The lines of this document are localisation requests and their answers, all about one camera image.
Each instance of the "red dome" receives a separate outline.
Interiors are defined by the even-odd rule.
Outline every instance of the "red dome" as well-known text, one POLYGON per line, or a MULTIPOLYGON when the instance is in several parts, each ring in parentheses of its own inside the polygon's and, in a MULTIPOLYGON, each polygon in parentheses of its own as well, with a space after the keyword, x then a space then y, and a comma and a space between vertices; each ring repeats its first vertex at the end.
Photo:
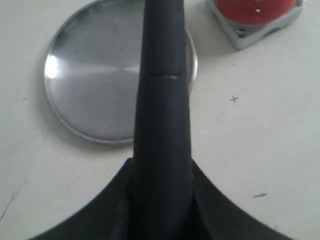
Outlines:
POLYGON ((293 8, 297 0, 212 0, 220 12, 237 23, 269 23, 293 8))

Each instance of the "white table surface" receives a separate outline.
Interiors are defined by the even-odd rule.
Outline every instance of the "white table surface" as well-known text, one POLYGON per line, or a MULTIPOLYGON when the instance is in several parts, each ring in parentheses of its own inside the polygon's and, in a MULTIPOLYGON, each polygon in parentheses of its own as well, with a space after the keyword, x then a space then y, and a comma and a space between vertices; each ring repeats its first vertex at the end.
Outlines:
MULTIPOLYGON (((74 136, 46 102, 48 44, 89 2, 0 1, 1 240, 26 240, 65 220, 132 155, 130 145, 74 136)), ((294 24, 235 51, 203 1, 186 1, 199 57, 193 157, 234 203, 298 240, 320 236, 319 9, 308 0, 294 24)))

